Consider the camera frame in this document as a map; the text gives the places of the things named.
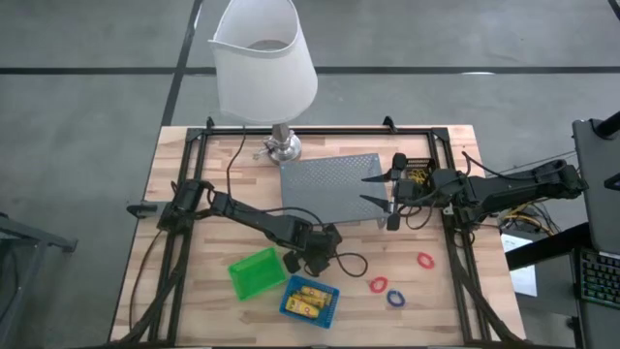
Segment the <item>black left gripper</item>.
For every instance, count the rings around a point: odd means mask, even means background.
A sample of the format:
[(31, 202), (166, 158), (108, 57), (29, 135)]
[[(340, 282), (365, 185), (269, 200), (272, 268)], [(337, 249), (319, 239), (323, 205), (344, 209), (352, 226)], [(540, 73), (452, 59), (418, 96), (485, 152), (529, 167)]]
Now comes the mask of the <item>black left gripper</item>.
[(283, 256), (283, 262), (289, 273), (301, 270), (300, 260), (304, 269), (313, 277), (318, 277), (329, 266), (329, 260), (336, 255), (336, 247), (342, 237), (334, 224), (326, 225), (320, 232), (313, 231), (309, 235), (303, 250), (291, 250)]

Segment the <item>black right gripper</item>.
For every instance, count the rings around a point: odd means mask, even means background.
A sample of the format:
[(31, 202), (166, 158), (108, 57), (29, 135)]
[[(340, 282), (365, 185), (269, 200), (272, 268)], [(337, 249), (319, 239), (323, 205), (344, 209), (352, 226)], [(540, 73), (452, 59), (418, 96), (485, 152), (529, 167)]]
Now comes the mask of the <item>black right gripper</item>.
[(378, 206), (383, 212), (389, 213), (387, 218), (387, 229), (389, 231), (396, 231), (399, 229), (402, 210), (405, 207), (415, 206), (413, 204), (415, 200), (429, 193), (429, 191), (424, 191), (420, 185), (406, 177), (405, 167), (407, 159), (408, 157), (404, 153), (397, 152), (393, 155), (391, 167), (386, 173), (362, 179), (364, 182), (392, 183), (391, 201), (360, 195), (362, 199)]

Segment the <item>grey perforated metal riser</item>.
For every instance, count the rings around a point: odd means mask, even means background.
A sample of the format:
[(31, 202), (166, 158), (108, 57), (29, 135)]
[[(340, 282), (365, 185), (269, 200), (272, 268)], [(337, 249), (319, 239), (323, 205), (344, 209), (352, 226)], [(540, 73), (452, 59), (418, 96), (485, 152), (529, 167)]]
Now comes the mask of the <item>grey perforated metal riser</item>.
[(365, 181), (382, 173), (377, 153), (284, 163), (280, 166), (282, 206), (288, 214), (312, 223), (374, 220), (383, 229), (388, 215), (365, 199), (387, 197), (382, 182)]

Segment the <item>blue plastic basket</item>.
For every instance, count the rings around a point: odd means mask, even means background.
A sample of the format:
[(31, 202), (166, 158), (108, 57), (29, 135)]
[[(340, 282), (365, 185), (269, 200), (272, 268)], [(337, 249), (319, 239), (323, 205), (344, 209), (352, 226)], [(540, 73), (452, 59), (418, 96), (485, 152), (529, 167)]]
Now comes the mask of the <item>blue plastic basket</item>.
[[(288, 297), (294, 296), (295, 293), (300, 292), (302, 286), (310, 286), (322, 291), (327, 291), (332, 294), (332, 300), (329, 306), (325, 306), (323, 309), (320, 309), (320, 316), (316, 319), (309, 319), (294, 313), (288, 312), (285, 310), (285, 305)], [(288, 316), (290, 318), (302, 321), (304, 323), (308, 323), (323, 329), (329, 329), (333, 323), (333, 319), (335, 317), (335, 311), (337, 309), (338, 301), (340, 297), (340, 292), (338, 289), (320, 283), (318, 281), (310, 280), (307, 278), (303, 278), (301, 276), (293, 275), (287, 285), (284, 296), (280, 303), (279, 312), (282, 315)]]

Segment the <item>black desk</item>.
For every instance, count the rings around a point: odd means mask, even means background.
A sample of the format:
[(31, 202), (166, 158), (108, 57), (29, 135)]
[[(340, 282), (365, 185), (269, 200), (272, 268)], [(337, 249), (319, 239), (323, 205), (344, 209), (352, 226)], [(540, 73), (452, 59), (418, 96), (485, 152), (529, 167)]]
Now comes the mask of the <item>black desk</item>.
[(572, 303), (575, 344), (578, 349), (620, 349), (620, 309), (584, 301), (577, 293), (575, 251), (580, 248), (602, 252), (592, 244), (589, 223), (518, 247), (506, 257), (509, 268), (517, 270), (566, 256), (570, 262), (571, 279), (568, 289), (560, 296)]

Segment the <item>black plastic basket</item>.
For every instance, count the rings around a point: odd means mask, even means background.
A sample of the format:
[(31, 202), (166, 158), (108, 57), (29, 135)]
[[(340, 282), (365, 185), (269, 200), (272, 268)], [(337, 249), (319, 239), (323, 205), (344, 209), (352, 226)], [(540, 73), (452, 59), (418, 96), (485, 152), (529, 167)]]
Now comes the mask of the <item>black plastic basket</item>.
[(436, 170), (436, 162), (432, 158), (408, 158), (407, 164), (405, 167), (406, 177), (408, 178), (408, 172), (412, 169), (428, 169), (430, 171), (429, 178), (426, 183), (418, 184), (422, 187), (424, 191), (430, 190), (430, 177), (432, 173)]

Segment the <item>green plastic basket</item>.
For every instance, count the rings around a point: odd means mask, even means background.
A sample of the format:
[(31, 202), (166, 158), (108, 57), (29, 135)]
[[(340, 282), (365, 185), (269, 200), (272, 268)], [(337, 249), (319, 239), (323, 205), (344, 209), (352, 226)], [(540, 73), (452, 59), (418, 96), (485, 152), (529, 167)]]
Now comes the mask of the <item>green plastic basket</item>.
[(230, 265), (228, 272), (240, 301), (252, 299), (287, 279), (274, 247)]

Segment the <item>white shade table lamp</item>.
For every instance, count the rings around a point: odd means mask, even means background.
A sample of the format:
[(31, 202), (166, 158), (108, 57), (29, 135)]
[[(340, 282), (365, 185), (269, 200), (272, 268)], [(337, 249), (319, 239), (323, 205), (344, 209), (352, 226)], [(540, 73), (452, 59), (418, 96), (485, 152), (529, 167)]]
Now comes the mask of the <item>white shade table lamp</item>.
[(266, 125), (263, 153), (274, 163), (301, 155), (289, 123), (314, 102), (318, 76), (292, 0), (230, 0), (209, 40), (220, 112)]

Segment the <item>white paper sheet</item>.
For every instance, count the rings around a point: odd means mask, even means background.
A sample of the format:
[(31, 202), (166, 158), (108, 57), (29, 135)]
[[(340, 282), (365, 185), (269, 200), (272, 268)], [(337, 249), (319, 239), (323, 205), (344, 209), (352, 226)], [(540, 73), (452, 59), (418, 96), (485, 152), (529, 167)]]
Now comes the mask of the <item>white paper sheet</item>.
[[(530, 239), (508, 234), (501, 234), (501, 241), (506, 254), (532, 242)], [(534, 266), (512, 270), (510, 275), (513, 289), (517, 294), (534, 298), (538, 295), (536, 268)]]

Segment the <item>dark grey clamp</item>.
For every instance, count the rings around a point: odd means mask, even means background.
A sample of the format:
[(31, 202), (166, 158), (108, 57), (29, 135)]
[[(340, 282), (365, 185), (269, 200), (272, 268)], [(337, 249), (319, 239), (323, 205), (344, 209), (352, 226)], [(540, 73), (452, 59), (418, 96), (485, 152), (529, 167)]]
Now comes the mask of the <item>dark grey clamp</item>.
[(137, 219), (143, 219), (146, 217), (155, 216), (158, 208), (159, 207), (156, 204), (139, 204), (129, 205), (126, 207), (126, 210)]

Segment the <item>black backlit keyboard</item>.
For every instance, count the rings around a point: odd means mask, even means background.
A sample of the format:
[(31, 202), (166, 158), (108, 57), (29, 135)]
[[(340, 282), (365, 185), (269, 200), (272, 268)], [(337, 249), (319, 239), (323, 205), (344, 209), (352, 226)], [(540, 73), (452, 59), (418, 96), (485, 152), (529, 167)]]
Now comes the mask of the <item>black backlit keyboard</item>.
[(575, 251), (575, 268), (582, 300), (620, 309), (620, 256), (580, 248)]

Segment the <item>grey metal stand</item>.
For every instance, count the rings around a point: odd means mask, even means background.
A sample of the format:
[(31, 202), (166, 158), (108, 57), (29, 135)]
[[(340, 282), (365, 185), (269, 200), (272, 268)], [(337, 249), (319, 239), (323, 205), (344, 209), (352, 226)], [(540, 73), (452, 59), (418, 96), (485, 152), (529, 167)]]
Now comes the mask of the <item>grey metal stand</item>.
[[(7, 349), (13, 339), (23, 313), (27, 294), (33, 287), (47, 249), (55, 246), (63, 253), (73, 253), (77, 244), (78, 241), (75, 238), (63, 238), (19, 223), (4, 212), (0, 212), (0, 265), (4, 256), (10, 255), (13, 257), (15, 266), (15, 291), (0, 312), (0, 349)], [(19, 245), (31, 246), (33, 249), (26, 266), (22, 269), (19, 268), (16, 255), (16, 247)]]

